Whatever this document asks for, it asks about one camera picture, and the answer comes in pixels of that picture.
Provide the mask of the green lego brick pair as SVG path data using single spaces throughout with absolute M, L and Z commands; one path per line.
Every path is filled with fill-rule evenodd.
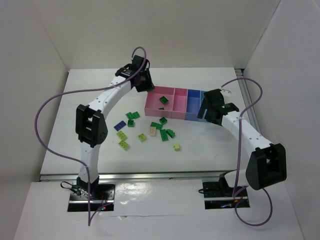
M 125 115 L 128 118 L 128 120 L 133 120 L 135 118 L 132 112 L 128 112 Z
M 140 114 L 137 111 L 133 112 L 132 115 L 134 119 L 138 119 L 140 117 Z

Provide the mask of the large pink container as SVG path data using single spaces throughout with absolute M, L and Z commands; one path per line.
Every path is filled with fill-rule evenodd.
M 173 87 L 155 86 L 152 92 L 147 93 L 144 106 L 145 115 L 170 119 L 173 112 L 174 93 L 175 89 Z M 160 102 L 160 97 L 162 96 L 165 96 L 169 100 L 168 104 L 164 105 Z

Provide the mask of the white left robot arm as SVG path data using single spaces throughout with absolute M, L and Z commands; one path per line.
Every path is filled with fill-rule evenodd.
M 80 104 L 76 109 L 75 132 L 80 141 L 80 160 L 85 164 L 80 169 L 76 184 L 89 194 L 99 184 L 99 151 L 108 135 L 108 114 L 132 88 L 136 88 L 137 92 L 148 92 L 155 88 L 148 68 L 127 81 L 127 77 L 131 75 L 132 70 L 120 68 L 106 90 L 89 104 Z

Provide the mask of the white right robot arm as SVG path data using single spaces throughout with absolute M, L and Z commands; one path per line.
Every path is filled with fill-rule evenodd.
M 242 150 L 249 157 L 245 169 L 241 169 L 241 164 L 237 163 L 236 170 L 221 174 L 220 186 L 228 190 L 238 186 L 251 187 L 257 191 L 285 181 L 285 147 L 263 137 L 243 118 L 238 107 L 233 103 L 225 103 L 220 89 L 207 91 L 203 95 L 197 117 L 228 130 L 238 140 L 238 159 L 241 159 Z

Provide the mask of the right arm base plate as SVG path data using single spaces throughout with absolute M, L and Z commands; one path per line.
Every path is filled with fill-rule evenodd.
M 202 188 L 198 190 L 198 193 L 204 197 L 204 207 L 206 210 L 234 209 L 236 205 L 239 208 L 250 207 L 246 190 L 243 190 L 236 198 L 233 198 L 233 188 L 219 181 L 203 182 Z

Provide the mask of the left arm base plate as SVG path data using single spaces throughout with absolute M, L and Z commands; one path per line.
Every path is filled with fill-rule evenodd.
M 69 182 L 62 182 L 60 186 L 70 190 L 67 207 L 68 212 L 88 211 L 88 193 L 86 191 L 75 184 L 70 184 Z M 113 212 L 115 207 L 115 191 L 115 184 L 99 184 L 93 193 L 90 194 L 90 210 L 92 212 L 96 210 L 101 212 Z

